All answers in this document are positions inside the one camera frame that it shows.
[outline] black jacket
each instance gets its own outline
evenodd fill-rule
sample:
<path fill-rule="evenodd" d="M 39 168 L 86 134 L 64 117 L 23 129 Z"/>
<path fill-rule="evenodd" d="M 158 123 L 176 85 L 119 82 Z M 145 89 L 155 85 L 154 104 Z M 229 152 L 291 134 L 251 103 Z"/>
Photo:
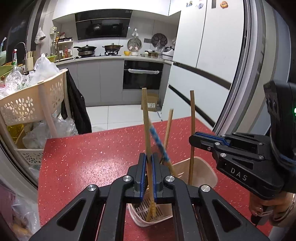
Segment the black jacket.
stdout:
<path fill-rule="evenodd" d="M 71 114 L 75 122 L 75 126 L 77 128 L 78 134 L 91 133 L 91 121 L 86 112 L 84 97 L 77 89 L 69 70 L 66 72 L 66 76 L 67 76 L 67 90 L 68 90 L 68 98 L 70 103 Z M 66 111 L 64 100 L 62 102 L 61 114 L 63 119 L 67 118 L 67 111 Z"/>

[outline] kitchen counter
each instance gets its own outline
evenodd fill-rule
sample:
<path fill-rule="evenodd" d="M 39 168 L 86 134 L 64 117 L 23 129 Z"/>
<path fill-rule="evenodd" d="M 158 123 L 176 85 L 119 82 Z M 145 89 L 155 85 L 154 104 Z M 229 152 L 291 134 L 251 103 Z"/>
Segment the kitchen counter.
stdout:
<path fill-rule="evenodd" d="M 190 157 L 188 137 L 191 133 L 190 117 L 172 121 L 168 142 L 168 155 L 173 163 Z M 154 123 L 164 140 L 167 122 Z M 196 119 L 196 131 L 211 131 Z M 41 225 L 45 225 L 87 185 L 105 186 L 127 173 L 138 162 L 140 152 L 145 151 L 144 126 L 89 133 L 74 137 L 49 139 L 46 143 L 39 176 L 38 209 Z M 242 215 L 250 219 L 249 192 L 216 170 L 210 152 L 195 149 L 195 156 L 207 161 L 215 170 L 218 183 L 214 188 Z M 271 226 L 259 229 L 266 235 Z M 175 240 L 173 219 L 157 225 L 141 228 L 126 210 L 124 240 Z"/>
<path fill-rule="evenodd" d="M 68 64 L 73 62 L 80 62 L 86 60 L 102 60 L 102 59 L 124 59 L 124 60 L 137 60 L 137 61 L 147 61 L 147 62 L 157 62 L 157 63 L 164 63 L 164 64 L 172 64 L 172 61 L 161 59 L 161 58 L 148 58 L 142 56 L 125 56 L 125 55 L 118 55 L 118 56 L 95 56 L 95 57 L 87 57 L 87 58 L 78 58 L 78 59 L 70 59 L 56 63 L 56 65 L 61 64 Z"/>

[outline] green basket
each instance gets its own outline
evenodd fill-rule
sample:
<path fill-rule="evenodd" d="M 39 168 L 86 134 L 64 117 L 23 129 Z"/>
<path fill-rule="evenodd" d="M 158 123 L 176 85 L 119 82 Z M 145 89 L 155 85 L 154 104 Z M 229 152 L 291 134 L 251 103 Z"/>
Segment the green basket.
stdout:
<path fill-rule="evenodd" d="M 53 55 L 53 56 L 49 56 L 47 58 L 49 59 L 50 62 L 54 63 L 56 60 L 56 57 L 57 57 L 56 55 Z"/>

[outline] wooden chopstick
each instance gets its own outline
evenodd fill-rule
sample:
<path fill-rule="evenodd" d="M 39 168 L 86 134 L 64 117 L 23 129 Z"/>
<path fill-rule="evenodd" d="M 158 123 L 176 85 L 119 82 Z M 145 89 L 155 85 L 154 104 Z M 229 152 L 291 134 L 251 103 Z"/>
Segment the wooden chopstick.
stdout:
<path fill-rule="evenodd" d="M 194 101 L 194 91 L 190 91 L 190 107 L 191 107 L 191 134 L 195 133 L 195 101 Z M 192 184 L 193 176 L 193 165 L 194 165 L 194 146 L 190 149 L 190 162 L 189 162 L 189 174 L 188 174 L 188 184 Z"/>
<path fill-rule="evenodd" d="M 149 116 L 148 116 L 148 103 L 147 103 L 147 89 L 146 88 L 142 88 L 142 106 L 143 106 L 145 146 L 146 146 L 146 156 L 147 156 L 147 175 L 148 175 L 149 197 L 150 197 L 150 207 L 149 207 L 149 211 L 148 211 L 147 217 L 146 217 L 146 222 L 148 222 L 151 217 L 156 217 L 156 204 L 154 202 L 154 196 L 153 196 L 151 142 L 150 142 Z"/>
<path fill-rule="evenodd" d="M 165 131 L 165 141 L 163 142 L 163 147 L 165 148 L 165 150 L 168 146 L 168 138 L 170 136 L 170 126 L 172 124 L 173 112 L 174 112 L 174 109 L 170 109 L 170 112 L 168 115 L 168 124 L 167 124 L 167 129 Z"/>

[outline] pot lid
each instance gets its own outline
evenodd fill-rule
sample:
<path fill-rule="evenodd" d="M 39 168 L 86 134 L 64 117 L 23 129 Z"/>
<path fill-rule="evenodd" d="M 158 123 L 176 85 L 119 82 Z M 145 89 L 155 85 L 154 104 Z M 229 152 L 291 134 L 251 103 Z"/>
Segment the pot lid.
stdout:
<path fill-rule="evenodd" d="M 96 48 L 94 46 L 89 46 L 88 44 L 86 46 L 80 47 L 80 48 Z"/>
<path fill-rule="evenodd" d="M 117 45 L 117 44 L 112 43 L 112 44 L 110 44 L 110 45 L 105 45 L 105 46 L 103 46 L 103 47 L 108 47 L 108 46 L 121 46 L 121 45 Z"/>

